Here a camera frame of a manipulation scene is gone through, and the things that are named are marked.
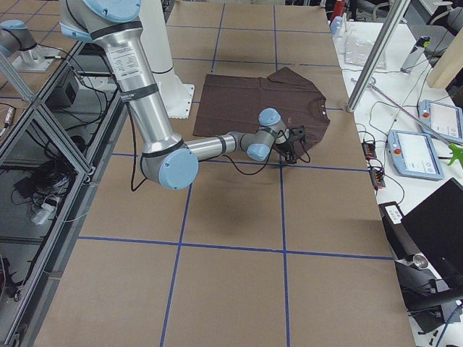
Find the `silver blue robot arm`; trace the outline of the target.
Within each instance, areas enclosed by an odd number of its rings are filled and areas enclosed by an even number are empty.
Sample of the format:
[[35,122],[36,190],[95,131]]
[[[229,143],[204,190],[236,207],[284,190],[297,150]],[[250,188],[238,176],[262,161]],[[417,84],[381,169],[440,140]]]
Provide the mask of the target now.
[[7,58],[18,55],[12,62],[18,72],[46,72],[61,58],[57,48],[40,46],[22,20],[1,23],[1,53]]
[[273,108],[260,112],[255,133],[230,132],[185,142],[171,127],[142,45],[140,1],[61,1],[60,10],[65,36],[95,43],[105,51],[121,99],[144,140],[139,164],[145,178],[180,190],[195,180],[202,160],[241,150],[266,162],[272,150],[293,151],[295,130]]

